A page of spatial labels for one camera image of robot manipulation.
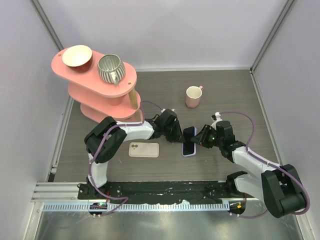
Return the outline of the dark blue phone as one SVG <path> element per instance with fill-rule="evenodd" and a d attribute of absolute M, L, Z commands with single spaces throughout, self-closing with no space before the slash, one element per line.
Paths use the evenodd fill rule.
<path fill-rule="evenodd" d="M 190 139 L 194 137 L 196 133 L 197 129 L 194 126 L 187 127 L 183 130 L 185 142 L 182 144 L 182 148 L 196 148 L 196 144 L 190 141 Z"/>

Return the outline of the lilac phone case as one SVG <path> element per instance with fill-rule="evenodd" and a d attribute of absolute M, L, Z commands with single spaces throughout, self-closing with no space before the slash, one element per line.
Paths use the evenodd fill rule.
<path fill-rule="evenodd" d="M 191 157 L 196 154 L 196 148 L 182 148 L 182 156 L 183 157 Z"/>

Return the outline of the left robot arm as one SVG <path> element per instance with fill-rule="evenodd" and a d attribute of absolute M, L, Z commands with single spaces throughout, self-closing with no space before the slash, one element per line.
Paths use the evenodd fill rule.
<path fill-rule="evenodd" d="M 79 187 L 79 192 L 89 198 L 102 199 L 107 192 L 108 161 L 122 143 L 153 140 L 161 136 L 170 143 L 185 142 L 177 114 L 171 109 L 163 109 L 155 117 L 139 122 L 121 122 L 107 116 L 84 138 L 89 156 L 89 173 L 86 184 Z"/>

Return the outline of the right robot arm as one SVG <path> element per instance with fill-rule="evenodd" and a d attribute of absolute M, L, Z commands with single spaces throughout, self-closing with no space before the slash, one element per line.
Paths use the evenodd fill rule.
<path fill-rule="evenodd" d="M 297 170 L 290 164 L 279 165 L 267 160 L 236 140 L 229 121 L 205 125 L 190 141 L 204 148 L 219 148 L 221 155 L 248 173 L 237 173 L 226 184 L 226 193 L 233 198 L 246 193 L 264 202 L 275 218 L 288 214 L 301 215 L 310 207 Z"/>

